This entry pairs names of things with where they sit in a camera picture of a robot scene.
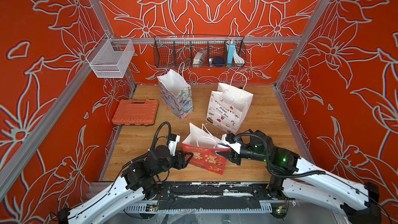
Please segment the light blue box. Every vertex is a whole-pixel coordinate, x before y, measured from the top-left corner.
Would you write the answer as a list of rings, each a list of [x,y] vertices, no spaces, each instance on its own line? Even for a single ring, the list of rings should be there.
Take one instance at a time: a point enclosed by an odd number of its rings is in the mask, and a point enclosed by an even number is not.
[[[234,41],[228,40],[226,42],[227,45],[227,50],[228,50],[228,56],[227,56],[227,67],[231,67],[234,59],[234,53],[235,53],[235,43]]]

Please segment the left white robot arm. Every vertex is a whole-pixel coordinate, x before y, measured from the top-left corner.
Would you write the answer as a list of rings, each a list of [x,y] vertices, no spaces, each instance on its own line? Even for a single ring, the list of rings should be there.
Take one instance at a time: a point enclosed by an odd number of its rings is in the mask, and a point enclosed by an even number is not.
[[[153,198],[159,192],[155,178],[170,169],[185,169],[193,158],[193,153],[176,149],[178,142],[171,124],[161,123],[149,150],[125,164],[121,175],[107,188],[87,202],[65,207],[51,217],[59,224],[103,224],[129,205]]]

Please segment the colourful patterned paper bag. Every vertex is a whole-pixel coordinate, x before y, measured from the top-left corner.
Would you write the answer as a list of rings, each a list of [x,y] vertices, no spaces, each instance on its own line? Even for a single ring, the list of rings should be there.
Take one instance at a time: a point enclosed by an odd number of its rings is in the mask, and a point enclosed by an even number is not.
[[[177,71],[170,69],[157,77],[163,103],[180,120],[193,112],[191,85],[184,78],[184,69],[185,64],[181,63]]]

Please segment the white happy day paper bag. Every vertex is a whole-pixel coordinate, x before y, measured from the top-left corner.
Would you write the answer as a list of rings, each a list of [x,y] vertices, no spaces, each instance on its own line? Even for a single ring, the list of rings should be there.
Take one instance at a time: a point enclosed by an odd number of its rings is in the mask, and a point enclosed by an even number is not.
[[[206,122],[213,124],[225,133],[236,134],[244,122],[254,95],[246,91],[248,82],[244,77],[244,86],[237,88],[231,83],[219,83],[217,90],[210,94]]]

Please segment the orange plastic tool case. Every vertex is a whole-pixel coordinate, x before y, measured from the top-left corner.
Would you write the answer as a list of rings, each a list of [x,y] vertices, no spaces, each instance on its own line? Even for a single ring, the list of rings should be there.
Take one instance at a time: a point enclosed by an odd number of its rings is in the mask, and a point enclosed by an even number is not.
[[[154,125],[159,103],[157,100],[121,100],[112,123],[116,125]]]

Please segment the silver packet in basket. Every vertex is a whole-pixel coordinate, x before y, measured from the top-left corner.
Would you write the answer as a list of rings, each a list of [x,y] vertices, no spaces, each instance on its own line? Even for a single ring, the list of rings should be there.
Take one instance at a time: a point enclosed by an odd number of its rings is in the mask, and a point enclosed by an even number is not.
[[[193,68],[201,67],[206,60],[206,54],[207,54],[206,50],[198,51],[195,57],[193,58],[192,67]]]

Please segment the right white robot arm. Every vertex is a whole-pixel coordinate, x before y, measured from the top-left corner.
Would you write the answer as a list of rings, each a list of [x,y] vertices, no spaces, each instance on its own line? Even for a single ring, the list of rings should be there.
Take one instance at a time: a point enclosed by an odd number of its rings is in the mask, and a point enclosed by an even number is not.
[[[240,165],[243,159],[261,161],[272,176],[267,193],[275,198],[304,200],[333,210],[352,224],[380,224],[379,188],[357,183],[328,172],[295,152],[274,145],[271,137],[257,130],[224,134],[218,155]]]

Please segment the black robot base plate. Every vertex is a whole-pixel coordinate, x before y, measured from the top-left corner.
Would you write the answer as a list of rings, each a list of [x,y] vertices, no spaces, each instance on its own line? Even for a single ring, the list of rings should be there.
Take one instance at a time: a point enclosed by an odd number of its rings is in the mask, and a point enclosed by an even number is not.
[[[167,181],[160,185],[156,199],[160,209],[255,208],[260,203],[286,203],[267,186],[267,182],[250,181]]]

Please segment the red RICH paper bag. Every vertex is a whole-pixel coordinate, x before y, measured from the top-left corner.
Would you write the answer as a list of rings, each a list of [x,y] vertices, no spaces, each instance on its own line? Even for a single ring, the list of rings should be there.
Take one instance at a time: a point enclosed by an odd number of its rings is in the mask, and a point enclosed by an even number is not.
[[[185,152],[193,153],[190,164],[222,175],[226,169],[227,158],[217,152],[229,152],[230,148],[213,136],[204,125],[199,128],[190,123],[189,128],[190,134],[182,142],[182,148]]]

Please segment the dark blue round object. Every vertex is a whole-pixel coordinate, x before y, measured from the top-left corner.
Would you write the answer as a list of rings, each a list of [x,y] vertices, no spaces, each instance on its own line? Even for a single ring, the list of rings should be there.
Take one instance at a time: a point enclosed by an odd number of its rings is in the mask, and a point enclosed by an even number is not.
[[[215,67],[224,67],[225,60],[223,57],[215,56],[212,60],[212,65]]]

